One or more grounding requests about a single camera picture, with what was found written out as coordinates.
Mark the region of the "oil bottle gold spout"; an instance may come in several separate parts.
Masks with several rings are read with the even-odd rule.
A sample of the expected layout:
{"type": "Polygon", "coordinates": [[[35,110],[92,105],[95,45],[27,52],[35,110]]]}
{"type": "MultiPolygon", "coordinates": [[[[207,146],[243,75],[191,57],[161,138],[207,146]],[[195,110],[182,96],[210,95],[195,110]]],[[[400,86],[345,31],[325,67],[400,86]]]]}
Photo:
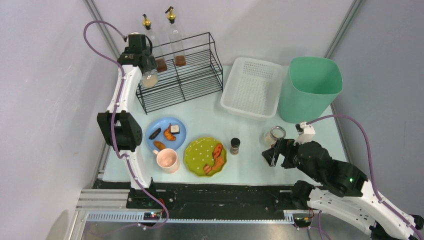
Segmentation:
{"type": "Polygon", "coordinates": [[[143,14],[143,22],[142,25],[145,28],[145,34],[149,37],[151,43],[152,43],[152,54],[155,58],[156,64],[157,64],[157,72],[165,72],[168,70],[166,60],[164,58],[163,49],[161,47],[161,41],[159,40],[159,37],[154,32],[152,28],[151,21],[147,18],[147,15],[143,14]]]}
{"type": "Polygon", "coordinates": [[[176,15],[174,14],[174,7],[170,6],[165,14],[169,21],[168,37],[173,52],[174,63],[176,67],[182,67],[186,65],[186,56],[184,52],[183,38],[176,25],[176,15]]]}

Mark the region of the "glass jar beige powder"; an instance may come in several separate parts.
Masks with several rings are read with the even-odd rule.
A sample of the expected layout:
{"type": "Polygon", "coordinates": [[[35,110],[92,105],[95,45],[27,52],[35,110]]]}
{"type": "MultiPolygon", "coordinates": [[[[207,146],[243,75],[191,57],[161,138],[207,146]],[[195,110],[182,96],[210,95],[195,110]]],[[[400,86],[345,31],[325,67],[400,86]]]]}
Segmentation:
{"type": "Polygon", "coordinates": [[[153,88],[159,81],[159,77],[157,74],[156,69],[152,69],[149,71],[145,71],[142,74],[141,80],[140,80],[140,84],[142,87],[146,88],[146,89],[150,89],[153,88]]]}

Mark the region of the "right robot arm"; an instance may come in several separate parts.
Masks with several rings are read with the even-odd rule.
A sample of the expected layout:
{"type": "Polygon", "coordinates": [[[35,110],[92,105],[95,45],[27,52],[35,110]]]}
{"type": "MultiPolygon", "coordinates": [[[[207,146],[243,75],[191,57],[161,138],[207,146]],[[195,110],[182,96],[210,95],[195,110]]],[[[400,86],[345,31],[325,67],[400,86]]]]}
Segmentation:
{"type": "Polygon", "coordinates": [[[400,210],[377,190],[355,165],[333,159],[318,142],[303,144],[279,139],[261,154],[274,167],[283,156],[284,169],[298,169],[322,184],[327,192],[298,180],[290,198],[298,209],[328,213],[363,231],[373,240],[422,240],[424,218],[400,210]]]}

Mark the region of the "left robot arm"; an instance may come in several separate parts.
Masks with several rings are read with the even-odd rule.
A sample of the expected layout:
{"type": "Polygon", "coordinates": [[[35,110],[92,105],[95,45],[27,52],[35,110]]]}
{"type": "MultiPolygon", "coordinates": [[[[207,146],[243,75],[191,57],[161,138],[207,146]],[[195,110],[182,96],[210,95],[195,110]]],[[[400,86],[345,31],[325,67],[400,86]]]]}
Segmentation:
{"type": "Polygon", "coordinates": [[[150,39],[133,32],[127,36],[127,47],[116,61],[118,76],[116,87],[105,112],[97,115],[97,123],[107,145],[111,146],[130,177],[135,190],[147,189],[152,177],[145,167],[141,143],[143,131],[131,114],[136,90],[143,76],[143,65],[152,54],[150,39]]]}

